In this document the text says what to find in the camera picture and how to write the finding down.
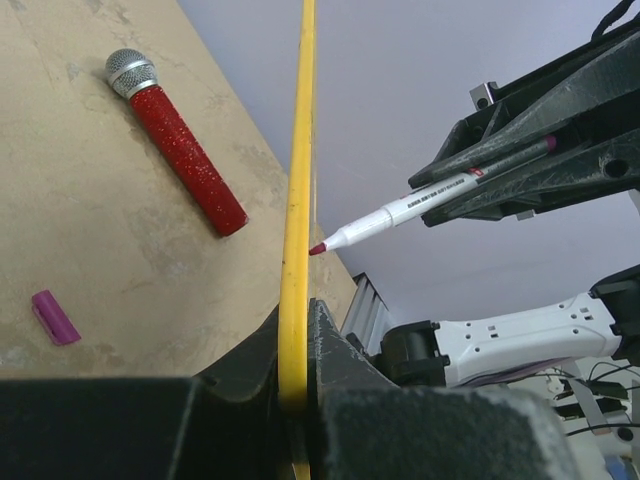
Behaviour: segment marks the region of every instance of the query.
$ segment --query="white marker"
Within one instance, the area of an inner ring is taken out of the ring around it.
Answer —
[[[495,175],[503,173],[525,161],[550,153],[555,147],[556,138],[547,136],[494,164],[482,168],[472,168],[446,180],[419,188],[409,195],[387,203],[366,217],[359,218],[355,222],[339,228],[336,233],[324,242],[309,250],[309,255],[318,255],[322,252],[330,252],[337,248],[347,247],[361,242],[365,238],[372,237],[383,230],[397,227],[412,218],[419,217],[438,205],[442,205],[463,193],[473,190]]]

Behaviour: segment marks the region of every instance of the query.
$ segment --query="yellow stick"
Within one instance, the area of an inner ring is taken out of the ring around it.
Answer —
[[[278,395],[281,407],[288,413],[301,412],[307,404],[309,216],[315,43],[315,0],[303,0],[278,327]]]

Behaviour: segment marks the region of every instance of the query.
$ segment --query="red microphone handle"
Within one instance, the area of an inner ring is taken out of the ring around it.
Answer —
[[[136,93],[129,101],[158,150],[216,231],[226,237],[245,226],[247,214],[164,90],[155,85]]]

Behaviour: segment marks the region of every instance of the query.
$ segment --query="gray wall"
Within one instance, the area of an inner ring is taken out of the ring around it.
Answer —
[[[318,1],[319,220],[327,233],[407,191],[468,91],[503,85],[586,42],[616,1]],[[287,167],[300,1],[181,0]],[[526,222],[418,220],[345,249],[399,322],[542,306],[640,261],[628,195]]]

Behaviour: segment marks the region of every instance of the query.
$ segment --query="microphone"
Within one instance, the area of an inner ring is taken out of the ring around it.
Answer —
[[[245,226],[248,217],[180,114],[158,85],[154,64],[130,48],[106,62],[107,82],[127,99],[165,160],[219,235]]]

